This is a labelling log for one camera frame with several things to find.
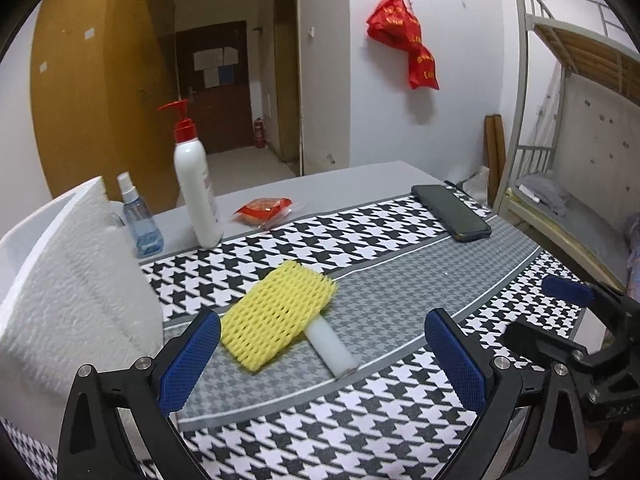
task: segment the gray pillow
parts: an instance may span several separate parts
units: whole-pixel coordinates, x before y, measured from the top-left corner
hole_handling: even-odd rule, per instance
[[[555,180],[542,173],[523,176],[516,181],[516,186],[528,187],[540,202],[548,206],[558,216],[564,216],[566,206],[571,200],[569,192]]]

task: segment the fire extinguisher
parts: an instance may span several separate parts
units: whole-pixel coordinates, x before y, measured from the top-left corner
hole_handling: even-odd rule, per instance
[[[264,136],[264,121],[261,117],[254,121],[254,141],[256,148],[264,148],[267,145],[267,139]]]

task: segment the white spray cap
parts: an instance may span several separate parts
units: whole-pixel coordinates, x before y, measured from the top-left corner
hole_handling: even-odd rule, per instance
[[[129,171],[125,171],[118,175],[118,186],[120,186],[120,192],[122,193],[122,199],[125,204],[133,202],[140,196],[136,186],[131,182]]]

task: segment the white pump bottle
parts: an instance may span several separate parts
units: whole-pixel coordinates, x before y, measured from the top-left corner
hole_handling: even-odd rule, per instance
[[[223,227],[209,177],[207,153],[198,139],[195,124],[187,117],[187,104],[188,101],[183,99],[158,110],[176,107],[180,113],[180,120],[174,128],[175,174],[198,243],[205,249],[211,249],[220,243]]]

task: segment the doorway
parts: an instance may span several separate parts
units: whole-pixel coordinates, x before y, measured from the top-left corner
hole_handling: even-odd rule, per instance
[[[175,34],[180,95],[207,153],[251,146],[246,22],[220,23]]]
[[[298,0],[273,0],[273,41],[280,141],[278,156],[300,176],[304,172]]]

